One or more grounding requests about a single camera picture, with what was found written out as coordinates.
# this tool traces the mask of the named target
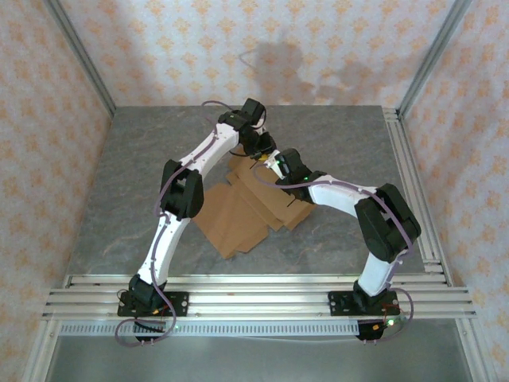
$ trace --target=cardboard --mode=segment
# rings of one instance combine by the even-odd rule
[[[225,259],[250,251],[268,235],[266,222],[234,187],[219,183],[205,192],[194,222]]]
[[[275,231],[283,225],[294,229],[315,207],[260,183],[251,169],[257,163],[261,162],[233,156],[228,163],[232,172],[226,176],[231,185],[219,183],[206,191],[204,205],[193,219],[225,259],[237,251],[249,252],[264,240],[267,225]],[[258,171],[265,181],[278,179],[271,170]]]
[[[280,189],[264,185],[253,175],[252,167],[257,164],[250,158],[232,157],[228,166],[240,181],[280,220],[289,230],[294,229],[315,208],[315,205],[295,198]],[[264,181],[275,183],[278,176],[265,167],[257,169],[257,174]]]
[[[231,183],[234,189],[238,191],[242,199],[249,204],[253,210],[276,232],[283,226],[280,221],[266,205],[260,201],[256,195],[239,180],[239,177],[235,173],[228,173],[226,179]]]

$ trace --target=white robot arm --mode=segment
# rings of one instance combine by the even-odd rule
[[[129,298],[124,301],[121,298],[124,304],[127,301],[131,304],[131,311],[153,312],[162,307],[163,302],[153,288],[153,280],[161,289],[164,288],[178,240],[203,204],[203,178],[223,155],[239,143],[252,158],[267,156],[265,166],[279,177],[276,187],[292,193],[299,200],[327,205],[359,220],[370,253],[363,273],[354,285],[354,291],[357,290],[359,295],[357,303],[376,303],[377,296],[384,293],[398,255],[408,247],[408,238],[413,243],[421,233],[401,194],[393,185],[363,187],[338,181],[320,171],[311,172],[302,164],[295,149],[277,150],[274,140],[262,128],[264,113],[263,105],[248,99],[242,110],[221,115],[214,132],[192,153],[179,162],[170,160],[166,163],[161,185],[163,215],[146,260],[125,292]],[[375,194],[393,210],[399,227],[406,232],[406,239],[369,196]]]

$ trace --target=marble surface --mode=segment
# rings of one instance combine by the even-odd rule
[[[402,189],[381,107],[276,106],[266,126],[278,148],[295,147],[311,170],[360,185],[393,183]],[[165,162],[179,160],[212,129],[222,107],[121,107],[117,110],[69,274],[132,275],[155,233],[152,215]],[[227,182],[225,156],[204,181]],[[351,216],[316,208],[292,232],[270,230],[247,254],[223,259],[191,223],[175,251],[169,273],[183,274],[359,274],[367,249]],[[421,256],[398,270],[423,271]]]

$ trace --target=wall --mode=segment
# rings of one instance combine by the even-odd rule
[[[0,7],[0,380],[21,379],[110,119],[40,0]]]
[[[509,380],[509,7],[470,6],[406,125],[457,275]]]
[[[119,106],[396,107],[453,0],[63,3]]]

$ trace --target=metal platform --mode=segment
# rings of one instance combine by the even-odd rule
[[[472,380],[496,380],[468,289],[453,285],[404,129],[394,109],[385,109],[384,115],[406,199],[423,227],[418,246],[424,272],[396,275],[393,285],[410,293],[416,322],[454,322],[454,330],[460,338],[459,351],[463,352]],[[62,288],[51,290],[24,380],[45,380],[59,338],[94,337],[101,341],[101,337],[112,337],[113,328],[120,322],[116,315],[116,294],[127,287],[130,277],[69,275]],[[168,278],[167,290],[189,292],[188,316],[177,320],[173,336],[349,338],[358,333],[358,320],[369,318],[331,317],[327,293],[351,290],[357,277],[172,276]],[[399,294],[398,299],[401,308],[408,311],[408,298]],[[121,335],[132,336],[133,333],[133,328],[127,327]]]

